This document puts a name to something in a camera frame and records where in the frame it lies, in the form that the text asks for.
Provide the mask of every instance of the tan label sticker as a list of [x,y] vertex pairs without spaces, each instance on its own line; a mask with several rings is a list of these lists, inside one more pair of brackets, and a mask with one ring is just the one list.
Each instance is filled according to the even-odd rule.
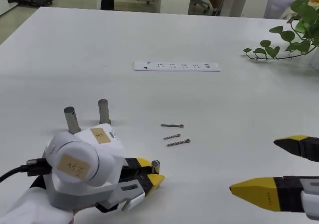
[[98,141],[98,143],[109,143],[111,142],[110,138],[106,135],[102,128],[92,128],[91,132]]
[[57,169],[75,178],[84,180],[90,169],[90,164],[74,158],[68,154],[63,154]]

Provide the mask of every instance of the white tabletop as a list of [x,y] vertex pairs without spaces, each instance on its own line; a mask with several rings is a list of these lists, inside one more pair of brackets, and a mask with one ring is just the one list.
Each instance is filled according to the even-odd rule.
[[[279,20],[41,8],[0,46],[0,173],[42,155],[66,129],[74,106],[82,128],[97,124],[109,100],[112,124],[128,157],[161,161],[161,187],[128,213],[77,215],[78,224],[311,223],[233,195],[254,177],[318,175],[319,164],[276,147],[294,134],[316,136],[319,73],[290,61],[251,62],[242,49]],[[221,72],[137,72],[132,63],[217,62]],[[184,129],[160,127],[184,124]],[[180,132],[191,143],[166,147]],[[4,213],[33,178],[0,185]]]

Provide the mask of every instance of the metal peg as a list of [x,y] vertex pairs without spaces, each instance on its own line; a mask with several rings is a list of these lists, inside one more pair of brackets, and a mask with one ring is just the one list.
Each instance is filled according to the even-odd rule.
[[79,127],[78,120],[76,118],[75,109],[74,107],[67,107],[64,109],[64,115],[66,118],[66,122],[69,127],[69,132],[71,134],[75,134],[81,131]]
[[100,123],[111,124],[109,115],[109,104],[106,99],[99,100]]
[[160,173],[160,162],[158,160],[152,161],[152,173],[154,174]]

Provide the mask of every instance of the metal screw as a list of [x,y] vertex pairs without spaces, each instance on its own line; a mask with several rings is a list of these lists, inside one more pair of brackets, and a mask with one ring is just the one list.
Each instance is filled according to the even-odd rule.
[[177,127],[177,128],[184,128],[183,124],[161,124],[163,127]]
[[172,135],[172,136],[165,137],[165,138],[163,138],[163,139],[164,139],[164,140],[167,140],[167,139],[170,139],[170,138],[177,138],[177,137],[180,137],[180,133],[175,134],[175,135]]
[[175,142],[175,143],[169,143],[167,146],[171,147],[171,146],[175,146],[175,145],[179,145],[179,144],[183,144],[183,143],[190,143],[190,139],[186,139],[184,141],[179,141],[179,142]]

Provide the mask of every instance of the electrical outlet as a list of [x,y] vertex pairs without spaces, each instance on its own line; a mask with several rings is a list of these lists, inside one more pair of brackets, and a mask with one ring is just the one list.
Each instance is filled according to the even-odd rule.
[[202,62],[139,62],[133,64],[135,71],[220,71],[217,63]]

